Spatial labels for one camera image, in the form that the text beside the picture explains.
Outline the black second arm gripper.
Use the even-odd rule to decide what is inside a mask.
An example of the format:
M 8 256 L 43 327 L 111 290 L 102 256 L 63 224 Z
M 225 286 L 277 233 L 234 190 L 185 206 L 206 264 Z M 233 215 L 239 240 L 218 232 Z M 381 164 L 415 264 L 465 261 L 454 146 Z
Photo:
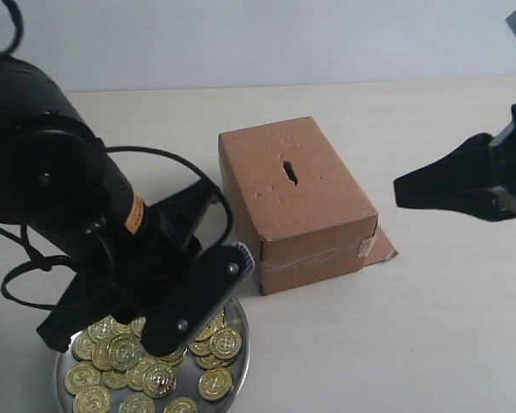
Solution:
M 497 222 L 498 198 L 504 209 L 516 214 L 516 103 L 511 116 L 494 139 L 479 133 L 438 161 L 395 179 L 396 205 Z

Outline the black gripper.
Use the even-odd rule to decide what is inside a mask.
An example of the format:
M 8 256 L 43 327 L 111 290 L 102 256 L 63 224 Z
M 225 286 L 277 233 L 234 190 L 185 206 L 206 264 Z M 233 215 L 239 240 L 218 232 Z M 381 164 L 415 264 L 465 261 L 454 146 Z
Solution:
M 36 329 L 45 345 L 65 353 L 75 333 L 109 312 L 122 324 L 142 317 L 147 300 L 157 298 L 161 290 L 179 280 L 201 253 L 201 243 L 194 233 L 216 201 L 213 185 L 199 179 L 146 206 L 138 232 L 117 238 L 120 245 L 113 247 L 114 269 L 109 280 L 76 275 Z M 108 295 L 113 298 L 112 305 Z

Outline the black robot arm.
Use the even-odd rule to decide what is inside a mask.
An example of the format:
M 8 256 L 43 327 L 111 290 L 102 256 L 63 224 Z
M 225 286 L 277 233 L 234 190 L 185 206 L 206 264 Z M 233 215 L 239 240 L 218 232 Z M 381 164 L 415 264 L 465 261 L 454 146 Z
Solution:
M 28 261 L 74 278 L 38 327 L 60 353 L 105 316 L 146 322 L 144 348 L 194 339 L 250 272 L 264 293 L 387 260 L 378 211 L 311 117 L 221 133 L 223 182 L 147 205 L 61 89 L 0 53 L 0 230 Z

